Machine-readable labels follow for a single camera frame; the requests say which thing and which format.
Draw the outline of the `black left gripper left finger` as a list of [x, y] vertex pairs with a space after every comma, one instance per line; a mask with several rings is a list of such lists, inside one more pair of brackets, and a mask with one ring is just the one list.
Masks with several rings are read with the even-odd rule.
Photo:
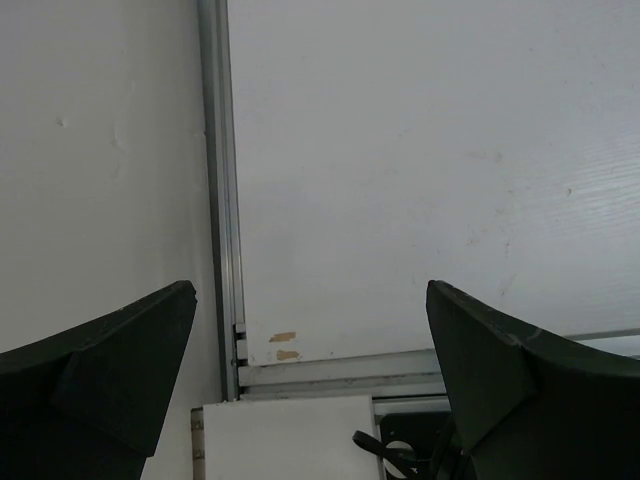
[[140, 478], [195, 312], [196, 290], [181, 280], [2, 353], [2, 478]]

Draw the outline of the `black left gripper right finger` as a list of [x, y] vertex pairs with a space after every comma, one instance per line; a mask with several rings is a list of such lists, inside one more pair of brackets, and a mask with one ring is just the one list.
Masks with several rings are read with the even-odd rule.
[[426, 312], [480, 479], [636, 479], [639, 362], [509, 316], [441, 281]]

